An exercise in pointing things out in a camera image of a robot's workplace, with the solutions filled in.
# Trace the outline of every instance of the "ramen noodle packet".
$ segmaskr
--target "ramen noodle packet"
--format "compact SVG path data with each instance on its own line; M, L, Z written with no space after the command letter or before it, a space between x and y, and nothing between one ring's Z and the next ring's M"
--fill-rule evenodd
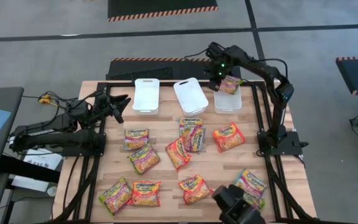
M143 174L152 166L160 162L160 157L154 151L150 143L128 156L128 158L131 160L132 165L134 165L135 172L138 174Z
M228 94L235 94L242 82L243 81L240 78L226 75L226 77L222 80L219 89Z
M148 129L126 129L124 139L125 150L140 149L149 143Z
M109 190L99 196L112 215L115 215L132 197L132 189L121 177Z
M187 205L197 202L213 193L213 190L208 188L205 181L198 174L179 182L179 186L185 190L183 199Z
M191 155L185 151L185 145L183 143L183 137L175 140L173 143L165 147L165 150L172 161L176 170L189 163Z
M179 137L181 137L184 128L201 128L202 126L201 118L181 118L179 119Z
M133 181L134 193L132 194L131 205L136 206L160 206L160 196L158 189L161 182L153 183L151 181Z
M199 152L204 147L205 128L184 128L183 142L188 152Z
M265 200L262 199L262 196L267 185L249 170L242 170L234 181L234 185L244 190L243 199L250 205L258 210L264 207Z
M246 138L232 122L230 126L214 131L214 138L218 144L218 151L224 152L245 143Z

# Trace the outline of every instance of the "wooden tabletop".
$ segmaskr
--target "wooden tabletop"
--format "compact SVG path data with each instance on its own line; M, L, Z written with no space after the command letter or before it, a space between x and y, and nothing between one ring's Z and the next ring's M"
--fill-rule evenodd
M96 90L97 81L84 81L80 91L80 98ZM212 198L205 198L193 205L185 205L183 191L178 182L187 177L199 174L213 190L220 185L229 185L244 168L249 169L258 178L267 184L267 173L264 159L256 155L259 148L256 133L259 130L251 87L242 86L242 108L238 114L216 114L214 112L213 91L203 87L209 100L209 105L204 113L195 116L204 120L206 128L206 141L204 149L199 154L193 154L190 163L177 172L171 163L165 146L178 138L178 118L184 118L180 104L173 87L160 87L159 112L155 116L137 116L132 109L134 103L134 87L113 87L110 94L128 94L132 101L123 113L124 124L118 124L114 118L107 118L106 129L107 143L104 156L100 158L96 191L93 202L92 222L219 222L220 209ZM258 90L259 103L265 122L268 127L263 107L262 94ZM218 147L213 139L213 131L235 122L237 127L246 137L246 143L230 149L224 153L218 152ZM285 126L293 128L290 110L285 116ZM131 152L123 150L124 129L148 128L149 137L153 148L158 152L161 162L143 175L136 174L134 167L127 158ZM65 159L60 175L57 194L53 205L55 217L62 212L64 191L67 186L68 176L73 165L74 157ZM76 193L80 179L82 157L78 160L70 181L67 195L67 204ZM311 216L316 216L313 200L309 189L303 164L293 156L282 156L283 168L287 179L289 191L298 203ZM129 183L133 180L161 181L160 203L161 207L133 207L126 206L117 215L112 217L107 208L101 204L98 197L120 178L124 177ZM277 189L280 201L282 217L285 216L282 195ZM88 193L83 196L80 218L85 215L85 205ZM264 193L265 208L261 214L266 221L274 221L274 212L269 189Z

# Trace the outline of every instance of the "gray floor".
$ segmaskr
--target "gray floor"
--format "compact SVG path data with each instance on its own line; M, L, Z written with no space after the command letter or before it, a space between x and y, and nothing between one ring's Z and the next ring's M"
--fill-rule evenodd
M259 27L358 24L358 0L251 2ZM250 27L243 0L218 3L217 12L108 23L107 0L0 0L0 37ZM267 58L282 58L289 66L295 86L291 112L301 140L310 142L305 162L318 216L358 223L358 138L348 122L358 114L358 96L349 93L334 63L358 55L358 29L262 32L260 39ZM83 80L104 79L113 57L182 57L211 41L257 55L252 33L0 42L0 86L23 86L25 95L52 90L76 96ZM53 112L52 106L23 99L15 126ZM21 202L11 223L49 216L49 201Z

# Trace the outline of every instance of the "white plastic bin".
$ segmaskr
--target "white plastic bin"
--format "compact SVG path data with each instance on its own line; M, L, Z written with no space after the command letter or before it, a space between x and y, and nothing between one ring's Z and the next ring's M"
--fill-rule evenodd
M138 78L135 80L135 102L132 108L138 115L158 113L160 80L156 78Z
M242 107L241 88L235 94L228 94L225 91L214 92L215 113L235 114Z
M196 78L177 82L173 89L185 116L194 116L205 111L208 100Z

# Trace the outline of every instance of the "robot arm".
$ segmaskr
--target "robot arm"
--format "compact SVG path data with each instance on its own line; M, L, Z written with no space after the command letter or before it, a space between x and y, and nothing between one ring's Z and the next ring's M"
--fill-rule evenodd
M264 79L267 93L274 105L273 125L267 131L267 144L269 148L277 148L285 137L284 114L287 103L294 92L292 84L276 67L271 67L250 57L236 45L222 49L219 44L213 42L209 45L206 55L211 59L206 68L206 72L211 75L209 87L214 91L219 90L221 80L226 75L231 75L231 71L235 66L240 66ZM276 88L274 85L275 79L280 81L279 86Z
M118 123L123 123L121 114L131 99L128 95L109 96L102 90L90 94L87 98L93 96L96 97L93 106L85 99L75 100L67 104L64 114L54 117L51 121L18 126L11 134L9 148L20 152L50 144L70 146L70 149L63 149L62 155L66 156L81 155L98 148L103 144L105 136L95 133L95 124L107 116L114 116Z

